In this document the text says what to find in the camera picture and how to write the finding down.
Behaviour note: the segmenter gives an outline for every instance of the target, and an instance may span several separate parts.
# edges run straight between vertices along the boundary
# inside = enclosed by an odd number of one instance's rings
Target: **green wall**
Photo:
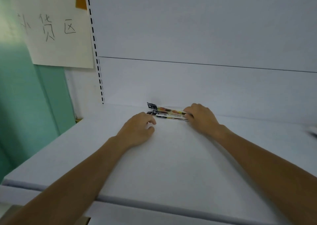
[[[0,0],[0,180],[74,124],[64,68],[32,64],[10,0]]]

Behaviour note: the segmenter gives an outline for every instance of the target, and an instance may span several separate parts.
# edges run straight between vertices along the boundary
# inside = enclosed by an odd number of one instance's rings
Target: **hand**
[[[117,137],[123,141],[128,148],[140,145],[147,141],[154,132],[154,127],[146,129],[148,123],[156,124],[152,115],[147,115],[145,112],[131,117],[118,132]]]
[[[223,125],[220,125],[215,115],[210,111],[208,107],[204,107],[201,104],[193,103],[191,106],[184,109],[186,119],[191,125],[200,133],[209,136],[216,136],[222,129]]]

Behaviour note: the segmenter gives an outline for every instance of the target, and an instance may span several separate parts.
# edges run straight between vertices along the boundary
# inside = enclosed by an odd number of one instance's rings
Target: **right hand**
[[[186,107],[184,111],[190,113],[185,114],[185,118],[198,132],[204,135],[214,137],[224,127],[219,124],[212,111],[201,104],[193,103],[191,106]]]

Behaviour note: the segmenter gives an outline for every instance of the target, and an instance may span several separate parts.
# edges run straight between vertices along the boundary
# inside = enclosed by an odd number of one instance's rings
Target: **left hand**
[[[129,148],[141,145],[146,142],[154,133],[154,127],[146,129],[148,123],[156,124],[152,115],[147,115],[145,112],[131,117],[118,132],[117,137],[120,138]]]

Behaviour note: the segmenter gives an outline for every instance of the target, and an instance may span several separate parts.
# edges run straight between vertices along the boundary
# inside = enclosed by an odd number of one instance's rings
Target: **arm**
[[[194,103],[184,111],[192,126],[222,145],[294,224],[317,224],[317,178],[234,134],[209,110]]]
[[[133,116],[116,136],[27,203],[6,225],[74,224],[97,197],[121,156],[151,137],[154,128],[145,129],[148,122],[156,124],[144,112]]]

